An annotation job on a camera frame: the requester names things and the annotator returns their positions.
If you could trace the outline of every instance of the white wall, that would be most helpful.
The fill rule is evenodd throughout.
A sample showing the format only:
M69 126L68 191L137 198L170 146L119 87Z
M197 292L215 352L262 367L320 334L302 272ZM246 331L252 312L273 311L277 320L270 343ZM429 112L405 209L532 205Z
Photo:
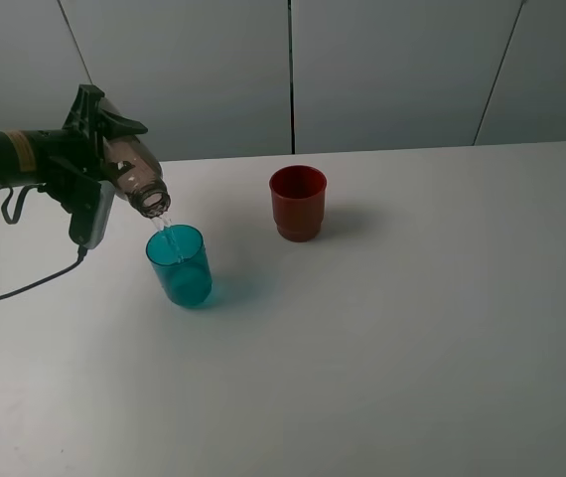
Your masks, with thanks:
M566 0L523 7L478 144L566 141Z
M61 127L87 81L55 0L0 0L0 129Z
M293 0L297 152L473 144L520 0Z
M93 82L160 160L291 152L285 0L63 5Z

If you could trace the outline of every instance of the black cable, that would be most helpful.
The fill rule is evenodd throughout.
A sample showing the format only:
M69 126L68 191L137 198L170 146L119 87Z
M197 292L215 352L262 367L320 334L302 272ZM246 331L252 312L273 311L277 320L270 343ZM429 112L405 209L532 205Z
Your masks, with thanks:
M39 187L39 184L34 184L32 186L25 186L23 189L21 189L21 192L18 195L18 199L16 200L13 217L10 217L8 209L9 201L12 200L12 196L14 195L14 189L11 187L9 188L9 196L7 196L7 199L3 201L3 205L1 206L1 213L3 214L3 219L5 219L5 222L7 224L9 224L10 226L18 224L18 221L21 218L21 213L23 212L23 204L25 204L25 197L27 197L27 193L32 189L38 189Z
M4 300L5 298L11 298L12 296L16 296L20 293L23 293L24 291L31 290L32 288L36 288L37 286L40 286L43 283L47 283L48 281L52 281L52 280L58 278L59 276L63 276L65 273L69 273L70 271L72 271L74 268L76 268L78 265L80 265L82 263L82 261L86 257L86 252L87 252L86 248L84 248L83 246L79 246L77 248L77 260L75 261L75 263L73 265L68 266L64 270L61 270L57 273L54 273L53 275L49 275L49 276L46 276L43 279L35 281L34 283L31 283L27 286L24 286L22 288L14 290L14 291L10 291L9 293L5 293L4 295L0 295L0 300Z

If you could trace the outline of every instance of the cup rim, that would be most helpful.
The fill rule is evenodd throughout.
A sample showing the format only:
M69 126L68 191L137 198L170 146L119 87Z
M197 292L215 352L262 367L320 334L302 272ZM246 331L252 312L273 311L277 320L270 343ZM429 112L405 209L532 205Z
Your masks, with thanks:
M311 170L313 172L317 172L319 174L319 177L321 178L322 181L322 185L319 191L317 191L315 194L312 194L311 196L307 196L307 197L302 197L300 199L294 198L294 197L287 197L287 196L283 196L281 194L279 194L273 187L272 183L274 181L274 178L279 174L282 173L283 171L287 171L289 169L308 169ZM272 194L276 195L276 197L283 199L285 201L307 201L308 199L312 199L313 197L316 197L320 194L323 194L325 192L325 190L327 189L327 177L325 176L325 174L323 174L322 171L320 171L319 169L317 169L316 167L312 167L312 166L306 166L304 164L294 164L292 166L286 166L283 167L281 169L279 169L278 171L276 171L274 174L272 174L272 177L270 177L270 182L269 182L269 186L270 186L270 191L272 191Z
M154 265L157 266L179 266L179 265L183 265L185 263L188 263L189 261L191 261L193 258L195 258L195 256L197 256L197 254L202 251L202 248L204 248L204 236L202 236L202 233L197 230L196 228L194 228L193 226L188 226L186 224L174 224L170 227L167 227L166 229L172 229L172 228L184 228L184 229L192 229L193 231L197 232L197 235L200 237L200 246L197 249L197 251L195 253L193 253L193 256L190 256L189 258L184 258L184 260L182 261L176 261L173 263L158 263L157 261L155 261L153 258L151 258L151 255L149 255L148 253L148 245L151 243L151 240L157 235L159 234L161 231L156 231L154 234L151 235L151 237L148 239L148 241L146 242L146 248L144 249L144 251L146 252L146 257L149 259L149 261L151 263L153 263Z

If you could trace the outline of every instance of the yellow tape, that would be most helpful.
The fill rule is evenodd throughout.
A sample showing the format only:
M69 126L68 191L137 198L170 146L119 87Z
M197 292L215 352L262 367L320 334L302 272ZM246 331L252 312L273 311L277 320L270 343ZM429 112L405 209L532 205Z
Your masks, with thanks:
M22 131L3 132L14 145L21 172L34 172L36 170L36 156L27 136Z

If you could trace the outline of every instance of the brown plastic bottle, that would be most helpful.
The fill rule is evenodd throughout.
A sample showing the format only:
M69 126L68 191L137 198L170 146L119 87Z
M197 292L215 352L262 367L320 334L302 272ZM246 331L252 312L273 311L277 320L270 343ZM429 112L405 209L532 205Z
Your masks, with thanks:
M100 106L119 114L106 98ZM149 219L168 211L171 197L162 180L162 168L137 136L104 140L104 156L104 174L133 209Z

